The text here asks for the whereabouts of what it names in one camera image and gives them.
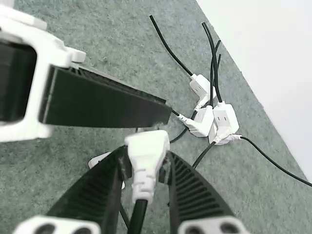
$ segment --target white wall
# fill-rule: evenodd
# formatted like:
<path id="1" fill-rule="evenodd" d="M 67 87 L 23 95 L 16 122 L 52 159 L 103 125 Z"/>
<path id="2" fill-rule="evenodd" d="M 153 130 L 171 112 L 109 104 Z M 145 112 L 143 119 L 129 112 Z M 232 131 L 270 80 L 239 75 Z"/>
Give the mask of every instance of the white wall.
<path id="1" fill-rule="evenodd" d="M 312 181 L 312 1 L 197 2 Z"/>

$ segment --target gray carpet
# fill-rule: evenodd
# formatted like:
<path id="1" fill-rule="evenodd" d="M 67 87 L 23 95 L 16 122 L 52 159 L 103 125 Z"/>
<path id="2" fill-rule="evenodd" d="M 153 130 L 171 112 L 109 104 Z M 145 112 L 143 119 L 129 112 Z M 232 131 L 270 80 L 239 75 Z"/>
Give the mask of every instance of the gray carpet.
<path id="1" fill-rule="evenodd" d="M 165 98 L 175 110 L 189 115 L 197 98 L 188 76 L 159 40 L 149 15 L 154 15 L 168 44 L 189 69 L 209 77 L 211 53 L 201 26 L 207 19 L 195 0 L 122 2 L 28 0 L 17 1 L 16 7 L 44 19 L 48 31 L 66 45 L 87 52 L 87 66 Z M 216 42 L 217 35 L 212 33 Z M 239 133 L 303 177 L 224 46 L 219 51 L 221 95 L 234 106 Z M 174 138 L 183 126 L 172 116 L 164 129 Z M 133 131 L 57 127 L 50 139 L 0 144 L 0 232 L 9 234 L 22 220 L 44 214 L 88 170 L 90 158 L 120 146 Z M 187 133 L 171 149 L 192 163 L 207 144 L 207 139 Z M 311 188 L 277 170 L 249 143 L 214 147 L 197 169 L 251 233 L 311 232 Z M 158 185 L 142 233 L 170 232 L 167 201 L 167 188 Z M 130 181 L 122 202 L 130 214 Z M 125 231 L 120 218 L 118 233 Z"/>

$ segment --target white power plug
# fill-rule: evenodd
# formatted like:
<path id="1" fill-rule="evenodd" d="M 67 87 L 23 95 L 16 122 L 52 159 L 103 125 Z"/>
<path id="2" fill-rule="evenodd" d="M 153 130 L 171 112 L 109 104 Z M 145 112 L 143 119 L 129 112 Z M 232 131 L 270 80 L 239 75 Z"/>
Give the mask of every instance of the white power plug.
<path id="1" fill-rule="evenodd" d="M 191 76 L 190 87 L 199 96 L 195 111 L 199 111 L 210 100 L 210 82 L 201 74 L 193 74 Z M 213 89 L 213 97 L 216 96 L 215 87 Z"/>
<path id="2" fill-rule="evenodd" d="M 216 145 L 227 144 L 237 139 L 234 135 L 239 129 L 237 117 L 231 104 L 220 102 L 213 109 L 214 122 L 209 131 L 209 142 L 216 142 Z"/>
<path id="3" fill-rule="evenodd" d="M 190 129 L 190 132 L 196 137 L 207 137 L 209 130 L 214 121 L 213 108 L 207 106 L 198 110 L 194 120 L 179 115 L 180 119 L 185 126 Z"/>

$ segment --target black power cord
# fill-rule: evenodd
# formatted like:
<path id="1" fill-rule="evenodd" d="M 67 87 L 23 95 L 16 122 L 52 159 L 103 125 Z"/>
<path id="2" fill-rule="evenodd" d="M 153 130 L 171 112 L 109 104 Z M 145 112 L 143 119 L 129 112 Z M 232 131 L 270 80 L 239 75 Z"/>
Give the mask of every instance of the black power cord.
<path id="1" fill-rule="evenodd" d="M 122 204 L 120 203 L 120 209 L 119 209 L 119 212 L 121 214 L 121 217 L 127 227 L 127 229 L 129 228 L 129 224 L 130 224 L 130 221 L 129 221 L 129 218 L 127 216 L 127 213 L 125 211 L 125 209 L 123 208 Z"/>
<path id="2" fill-rule="evenodd" d="M 179 116 L 180 114 L 178 112 L 176 112 L 174 109 L 172 109 L 171 111 L 173 114 L 175 114 L 176 116 Z"/>
<path id="3" fill-rule="evenodd" d="M 221 41 L 219 40 L 215 46 L 215 51 L 218 51 L 219 45 Z M 221 55 L 219 55 L 218 62 L 217 62 L 217 69 L 219 70 L 219 65 L 220 65 L 220 60 L 221 60 Z M 214 62 L 213 58 L 211 59 L 211 64 L 210 64 L 210 103 L 209 105 L 214 107 Z"/>
<path id="4" fill-rule="evenodd" d="M 162 43 L 164 44 L 164 46 L 166 47 L 167 51 L 169 52 L 169 54 L 174 58 L 174 60 L 190 75 L 192 76 L 193 73 L 183 64 L 183 62 L 181 62 L 177 56 L 172 52 L 172 50 L 170 49 L 170 47 L 168 46 L 167 42 L 165 41 L 164 37 L 162 36 L 157 23 L 155 22 L 155 19 L 152 15 L 150 15 L 150 19 L 154 25 L 154 28 L 156 29 L 158 36 L 160 37 Z"/>
<path id="5" fill-rule="evenodd" d="M 259 153 L 261 153 L 268 161 L 270 161 L 270 163 L 272 163 L 275 167 L 277 167 L 278 169 L 280 169 L 282 172 L 286 173 L 287 175 L 291 176 L 292 178 L 312 187 L 312 183 L 302 179 L 302 178 L 299 178 L 298 176 L 294 175 L 293 173 L 290 173 L 289 171 L 287 171 L 286 169 L 282 168 L 280 165 L 278 165 L 276 162 L 273 161 L 273 159 L 271 159 L 269 156 L 267 156 L 256 144 L 254 144 L 251 140 L 249 140 L 247 137 L 244 137 L 244 136 L 241 136 L 240 137 L 241 139 L 243 140 L 246 140 L 248 141 L 252 146 L 254 146 L 258 151 Z"/>
<path id="6" fill-rule="evenodd" d="M 203 159 L 203 157 L 207 154 L 207 152 L 215 145 L 215 142 L 211 142 L 210 145 L 208 145 L 208 147 L 199 155 L 199 157 L 196 159 L 196 161 L 194 162 L 194 164 L 192 165 L 192 167 L 196 168 L 198 166 L 198 164 L 200 163 L 200 161 Z"/>
<path id="7" fill-rule="evenodd" d="M 128 234 L 140 234 L 147 208 L 147 200 L 136 200 L 133 208 Z"/>
<path id="8" fill-rule="evenodd" d="M 206 35 L 208 37 L 210 48 L 211 48 L 211 53 L 213 55 L 212 61 L 213 61 L 213 65 L 214 65 L 214 79 L 215 79 L 214 84 L 215 84 L 216 96 L 218 98 L 218 101 L 222 102 L 222 98 L 221 98 L 220 91 L 219 91 L 219 86 L 218 86 L 218 66 L 217 66 L 217 60 L 216 60 L 216 52 L 215 52 L 214 40 L 213 40 L 213 37 L 211 36 L 211 33 L 210 33 L 209 29 L 208 29 L 207 24 L 205 22 L 203 22 L 202 26 L 204 27 L 204 30 L 205 30 Z"/>
<path id="9" fill-rule="evenodd" d="M 194 120 L 196 114 L 197 114 L 197 111 L 193 111 L 193 114 L 192 114 L 192 116 L 191 116 L 191 119 L 192 119 L 192 120 Z M 176 138 L 172 139 L 172 140 L 170 141 L 170 143 L 174 143 L 175 141 L 177 141 L 177 140 L 179 140 L 181 137 L 183 137 L 183 135 L 187 132 L 187 130 L 188 130 L 188 127 L 185 126 L 185 128 L 183 129 L 183 131 L 182 131 Z"/>

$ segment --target green carpet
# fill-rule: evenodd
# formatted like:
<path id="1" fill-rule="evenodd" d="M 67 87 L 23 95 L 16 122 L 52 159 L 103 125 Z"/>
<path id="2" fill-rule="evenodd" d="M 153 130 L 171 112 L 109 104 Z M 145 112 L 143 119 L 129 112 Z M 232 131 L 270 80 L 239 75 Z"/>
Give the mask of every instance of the green carpet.
<path id="1" fill-rule="evenodd" d="M 48 31 L 64 40 L 65 45 L 87 52 L 87 66 L 165 98 L 185 115 L 192 112 L 197 98 L 190 90 L 187 74 L 159 40 L 150 14 L 189 69 L 209 77 L 211 52 L 201 26 L 208 21 L 195 0 L 17 0 L 16 8 L 45 20 Z M 236 111 L 239 133 L 303 177 L 223 45 L 219 51 L 221 95 Z M 164 127 L 170 138 L 183 128 L 174 116 Z M 48 211 L 88 170 L 90 158 L 114 150 L 133 131 L 57 127 L 50 139 L 0 144 L 0 233 L 9 234 L 22 220 Z M 207 139 L 187 133 L 171 149 L 192 163 L 207 144 Z M 212 148 L 197 169 L 251 233 L 311 233 L 312 189 L 276 169 L 246 141 Z M 122 193 L 122 202 L 130 214 L 130 181 Z M 167 202 L 167 188 L 159 184 L 142 233 L 170 232 Z M 118 233 L 125 231 L 120 218 Z"/>

